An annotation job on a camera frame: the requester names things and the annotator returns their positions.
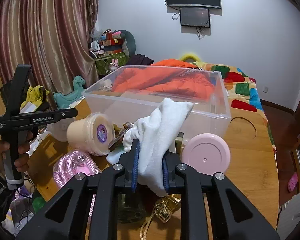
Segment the white cloth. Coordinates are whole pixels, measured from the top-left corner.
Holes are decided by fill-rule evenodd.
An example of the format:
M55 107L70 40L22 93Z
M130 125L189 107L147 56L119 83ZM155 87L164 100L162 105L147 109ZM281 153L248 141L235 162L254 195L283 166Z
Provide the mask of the white cloth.
M123 146L130 147L130 150L133 140L139 140L138 184L147 186L158 197L167 194L162 179L162 158L174 143L193 107L192 102L164 98L149 116L136 120L123 137Z

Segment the gold drawstring pouch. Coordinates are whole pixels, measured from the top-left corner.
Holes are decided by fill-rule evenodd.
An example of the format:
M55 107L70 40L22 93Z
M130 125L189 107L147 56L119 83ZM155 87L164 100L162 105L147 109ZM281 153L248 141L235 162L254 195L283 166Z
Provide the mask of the gold drawstring pouch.
M140 239L146 239L147 231L154 217L157 217L163 223L167 223L180 208L180 194L170 194L159 198L154 204L151 215L145 219L140 228Z

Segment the pink round container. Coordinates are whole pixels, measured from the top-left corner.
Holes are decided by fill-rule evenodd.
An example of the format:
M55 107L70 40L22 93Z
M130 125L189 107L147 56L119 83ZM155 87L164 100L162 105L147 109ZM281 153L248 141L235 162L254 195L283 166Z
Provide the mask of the pink round container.
M182 163L207 175L224 173L230 160L229 146L221 137L212 133L199 134L190 139L181 154Z

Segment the beige lidded cup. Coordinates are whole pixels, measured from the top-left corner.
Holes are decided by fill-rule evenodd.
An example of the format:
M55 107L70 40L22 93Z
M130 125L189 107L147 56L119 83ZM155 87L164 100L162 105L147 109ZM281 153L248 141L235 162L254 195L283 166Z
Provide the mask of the beige lidded cup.
M115 138L115 131L107 115L92 113L84 119L72 122L66 136L72 148L95 156L104 156L110 153L109 144Z

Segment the green glass bottle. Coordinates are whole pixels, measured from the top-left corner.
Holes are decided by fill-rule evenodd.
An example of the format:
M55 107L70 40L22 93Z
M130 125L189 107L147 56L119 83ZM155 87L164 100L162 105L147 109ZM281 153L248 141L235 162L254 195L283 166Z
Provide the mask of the green glass bottle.
M137 223L146 217L140 198L134 194L119 194L117 220L120 223Z

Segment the yellow cloth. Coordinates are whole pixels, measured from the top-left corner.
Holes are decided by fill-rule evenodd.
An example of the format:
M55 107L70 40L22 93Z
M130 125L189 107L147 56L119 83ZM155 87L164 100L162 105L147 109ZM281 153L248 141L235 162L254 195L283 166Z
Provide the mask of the yellow cloth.
M26 100L21 104L20 113L40 111L49 107L48 95L50 92L43 86L29 87L26 93Z

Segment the white round plastic jar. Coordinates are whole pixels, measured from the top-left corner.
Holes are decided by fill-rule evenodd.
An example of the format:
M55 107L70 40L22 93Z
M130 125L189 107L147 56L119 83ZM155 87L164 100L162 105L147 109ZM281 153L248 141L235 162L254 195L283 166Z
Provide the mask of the white round plastic jar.
M67 129L69 125L74 122L76 118L67 118L55 122L53 124L47 124L47 130L51 135L60 142L67 142Z

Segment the teal rocking horse toy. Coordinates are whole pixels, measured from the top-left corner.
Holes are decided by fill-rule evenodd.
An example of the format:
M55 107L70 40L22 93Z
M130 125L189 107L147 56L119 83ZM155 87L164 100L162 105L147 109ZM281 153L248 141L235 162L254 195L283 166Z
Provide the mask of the teal rocking horse toy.
M56 102L58 109L65 109L68 108L73 102L77 101L79 98L82 97L82 93L84 91L83 86L85 85L86 81L80 75L74 77L73 79L73 91L69 94L62 94L62 93L53 93L53 98Z

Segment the clear plastic storage bin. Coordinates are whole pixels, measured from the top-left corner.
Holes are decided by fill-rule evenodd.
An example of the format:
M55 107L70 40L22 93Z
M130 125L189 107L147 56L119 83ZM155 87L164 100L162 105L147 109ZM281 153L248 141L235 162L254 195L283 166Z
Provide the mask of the clear plastic storage bin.
M220 72L205 71L215 90L209 100L163 93L143 93L128 90L123 93L113 92L113 82L121 73L122 66L106 77L97 81L83 92L91 112L103 113L120 126L125 122L135 122L139 118L149 116L164 100L170 98L175 102L192 102L194 107L184 121L180 131L184 134L183 143L202 133L212 133L222 137L231 121L227 91Z

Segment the orange puffer jacket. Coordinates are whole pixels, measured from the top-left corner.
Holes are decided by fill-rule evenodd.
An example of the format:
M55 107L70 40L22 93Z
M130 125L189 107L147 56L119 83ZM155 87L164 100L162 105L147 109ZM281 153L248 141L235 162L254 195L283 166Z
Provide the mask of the orange puffer jacket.
M112 91L123 93L128 90L209 100L215 84L195 64L168 59L147 67L124 67L113 82Z

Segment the pink bunny figure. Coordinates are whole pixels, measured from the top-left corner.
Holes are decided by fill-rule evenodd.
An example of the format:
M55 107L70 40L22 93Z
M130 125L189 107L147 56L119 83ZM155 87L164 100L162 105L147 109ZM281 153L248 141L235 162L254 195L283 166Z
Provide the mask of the pink bunny figure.
M111 59L110 63L110 71L113 72L119 68L119 60L118 58L116 59Z

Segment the striped pink curtain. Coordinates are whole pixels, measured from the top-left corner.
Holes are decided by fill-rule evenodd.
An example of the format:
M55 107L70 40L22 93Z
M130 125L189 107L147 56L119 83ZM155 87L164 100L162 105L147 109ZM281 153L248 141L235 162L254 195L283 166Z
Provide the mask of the striped pink curtain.
M76 76L98 80L89 43L98 0L0 0L0 77L32 66L32 85L69 94Z

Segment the green storage box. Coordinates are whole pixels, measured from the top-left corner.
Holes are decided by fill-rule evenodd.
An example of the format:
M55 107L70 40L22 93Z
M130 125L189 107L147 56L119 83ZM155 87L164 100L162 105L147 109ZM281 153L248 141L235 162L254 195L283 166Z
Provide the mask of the green storage box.
M119 60L120 67L124 66L129 59L128 57L126 57L124 52L104 55L104 56L101 56L101 57L98 57L97 59L95 59L95 66L96 66L98 75L107 75L107 74L111 73L111 71L110 71L111 59L116 59L116 58L118 58L118 60Z

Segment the dark purple clothing pile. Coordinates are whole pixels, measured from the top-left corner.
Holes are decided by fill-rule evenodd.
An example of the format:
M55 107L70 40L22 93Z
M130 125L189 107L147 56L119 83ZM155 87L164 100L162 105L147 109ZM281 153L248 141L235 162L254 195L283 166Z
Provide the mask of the dark purple clothing pile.
M128 66L150 66L154 61L145 55L133 55L126 63Z

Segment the colourful patchwork blanket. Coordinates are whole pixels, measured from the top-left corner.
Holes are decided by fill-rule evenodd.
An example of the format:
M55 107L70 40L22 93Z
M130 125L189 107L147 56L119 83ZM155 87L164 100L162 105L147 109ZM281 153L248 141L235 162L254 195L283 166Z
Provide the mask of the colourful patchwork blanket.
M202 70L212 72L217 71L221 73L225 88L228 92L230 106L236 109L255 112L261 116L264 125L267 128L273 152L276 153L275 142L257 91L256 80L247 76L237 67L199 61L196 61L193 64Z

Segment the yellow headboard arch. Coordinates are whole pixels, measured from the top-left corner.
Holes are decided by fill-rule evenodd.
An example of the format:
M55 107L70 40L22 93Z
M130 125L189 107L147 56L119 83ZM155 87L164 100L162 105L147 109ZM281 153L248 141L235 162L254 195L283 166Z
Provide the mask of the yellow headboard arch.
M186 53L183 56L181 56L180 61L184 61L184 62L200 62L201 59L194 53Z

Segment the grey plush toy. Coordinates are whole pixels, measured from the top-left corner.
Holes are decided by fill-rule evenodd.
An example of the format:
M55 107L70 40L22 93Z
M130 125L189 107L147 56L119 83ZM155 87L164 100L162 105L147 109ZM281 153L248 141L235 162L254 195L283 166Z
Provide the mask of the grey plush toy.
M136 52L135 38L133 34L127 30L116 30L113 32L113 39L123 38L122 50L126 57L132 57Z

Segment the pink slipper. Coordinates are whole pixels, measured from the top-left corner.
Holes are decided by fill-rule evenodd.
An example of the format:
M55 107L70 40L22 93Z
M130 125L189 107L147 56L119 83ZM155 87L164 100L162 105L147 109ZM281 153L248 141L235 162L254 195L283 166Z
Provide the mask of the pink slipper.
M287 184L288 191L293 192L297 186L297 183L298 183L298 174L294 172Z

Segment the small black wall monitor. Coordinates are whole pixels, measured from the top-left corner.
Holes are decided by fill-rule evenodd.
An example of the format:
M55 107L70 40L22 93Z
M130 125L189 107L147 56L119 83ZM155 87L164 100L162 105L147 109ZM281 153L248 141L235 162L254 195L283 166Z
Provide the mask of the small black wall monitor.
M181 7L180 25L183 27L210 27L210 10L201 7Z

